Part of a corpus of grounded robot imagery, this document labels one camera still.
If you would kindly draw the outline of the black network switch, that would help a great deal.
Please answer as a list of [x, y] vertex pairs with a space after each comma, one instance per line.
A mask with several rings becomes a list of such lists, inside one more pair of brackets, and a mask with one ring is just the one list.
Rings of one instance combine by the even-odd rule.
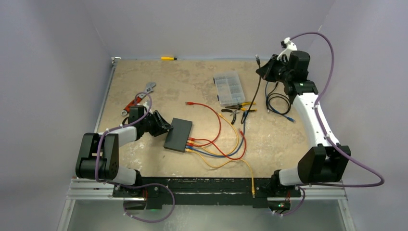
[[164, 148], [184, 153], [192, 129], [192, 121], [173, 118], [171, 126], [173, 128], [167, 134]]

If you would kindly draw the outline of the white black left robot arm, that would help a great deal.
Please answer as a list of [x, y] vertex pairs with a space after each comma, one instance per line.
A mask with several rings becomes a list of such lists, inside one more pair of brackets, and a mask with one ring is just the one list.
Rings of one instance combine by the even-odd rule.
[[150, 112], [142, 105], [132, 106], [127, 119], [126, 125], [83, 135], [75, 172], [78, 178], [124, 185], [130, 196], [137, 197], [143, 192], [141, 174], [120, 164], [119, 148], [139, 140], [145, 133], [157, 137], [173, 127], [158, 111]]

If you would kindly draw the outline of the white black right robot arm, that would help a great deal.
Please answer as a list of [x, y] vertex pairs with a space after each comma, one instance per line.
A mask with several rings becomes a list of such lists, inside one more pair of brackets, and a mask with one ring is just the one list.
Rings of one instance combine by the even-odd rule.
[[297, 166], [276, 170], [266, 189], [281, 196], [296, 185], [339, 182], [351, 151], [340, 144], [319, 107], [318, 89], [308, 80], [310, 56], [305, 51], [292, 51], [280, 59], [272, 55], [259, 74], [267, 82], [281, 82], [290, 104], [299, 113], [308, 135], [309, 150]]

